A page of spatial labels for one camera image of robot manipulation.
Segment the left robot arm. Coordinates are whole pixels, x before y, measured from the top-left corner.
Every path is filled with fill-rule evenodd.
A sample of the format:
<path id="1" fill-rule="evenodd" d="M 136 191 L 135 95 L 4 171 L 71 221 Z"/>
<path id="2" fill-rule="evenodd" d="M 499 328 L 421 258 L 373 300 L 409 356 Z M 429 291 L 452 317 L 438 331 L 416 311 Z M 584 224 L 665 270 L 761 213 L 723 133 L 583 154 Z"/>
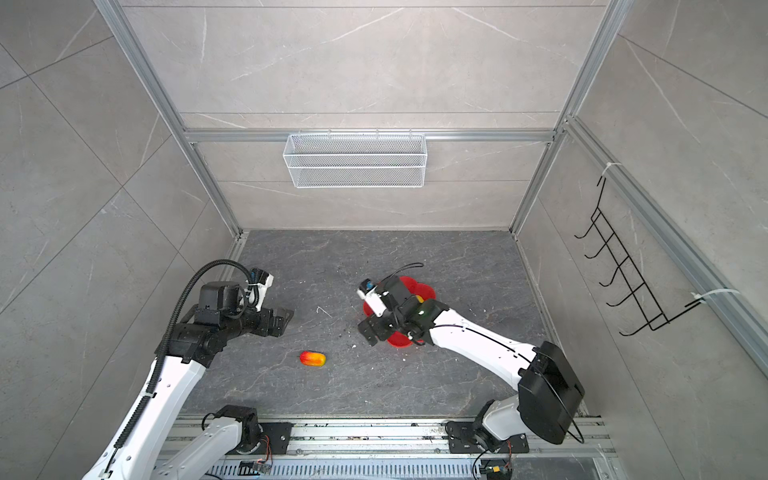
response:
<path id="1" fill-rule="evenodd" d="M 170 459 L 159 459 L 181 407 L 228 341 L 284 333 L 292 311 L 263 305 L 272 283 L 272 275 L 264 273 L 246 290 L 233 282 L 203 286 L 197 309 L 159 345 L 144 391 L 86 478 L 200 479 L 226 454 L 250 454 L 267 445 L 255 409 L 226 405 L 189 444 Z"/>

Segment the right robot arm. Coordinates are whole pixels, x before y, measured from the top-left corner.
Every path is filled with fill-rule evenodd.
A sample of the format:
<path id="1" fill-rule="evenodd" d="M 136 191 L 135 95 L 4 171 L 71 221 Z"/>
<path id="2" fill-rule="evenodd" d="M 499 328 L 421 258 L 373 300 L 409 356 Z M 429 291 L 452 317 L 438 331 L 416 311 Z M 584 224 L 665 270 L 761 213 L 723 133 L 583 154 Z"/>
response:
<path id="1" fill-rule="evenodd" d="M 517 435 L 533 434 L 559 445 L 572 433 L 584 388 L 563 351 L 544 341 L 539 346 L 503 337 L 464 318 L 435 299 L 421 301 L 407 292 L 357 295 L 372 314 L 358 325 L 370 345 L 400 333 L 415 344 L 426 344 L 457 353 L 493 373 L 515 394 L 491 400 L 473 422 L 475 442 L 493 451 Z"/>

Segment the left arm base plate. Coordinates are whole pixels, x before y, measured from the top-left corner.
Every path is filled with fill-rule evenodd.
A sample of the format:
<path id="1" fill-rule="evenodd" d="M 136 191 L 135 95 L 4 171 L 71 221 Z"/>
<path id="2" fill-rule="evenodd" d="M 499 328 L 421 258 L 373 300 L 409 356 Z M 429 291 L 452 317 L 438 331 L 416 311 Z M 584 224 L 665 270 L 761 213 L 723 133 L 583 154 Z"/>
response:
<path id="1" fill-rule="evenodd" d="M 284 455 L 288 451 L 294 424 L 290 422 L 260 423 L 259 427 L 243 427 L 237 424 L 239 443 L 230 449 L 228 455 Z"/>

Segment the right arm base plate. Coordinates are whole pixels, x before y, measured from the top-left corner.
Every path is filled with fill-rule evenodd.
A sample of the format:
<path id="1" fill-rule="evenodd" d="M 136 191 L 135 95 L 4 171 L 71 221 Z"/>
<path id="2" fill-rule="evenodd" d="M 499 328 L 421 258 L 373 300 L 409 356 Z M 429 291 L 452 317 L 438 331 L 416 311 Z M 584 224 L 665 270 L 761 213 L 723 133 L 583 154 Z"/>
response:
<path id="1" fill-rule="evenodd" d="M 527 436 L 517 434 L 507 440 L 498 440 L 472 421 L 447 421 L 445 434 L 452 454 L 512 453 L 524 454 L 530 451 Z"/>

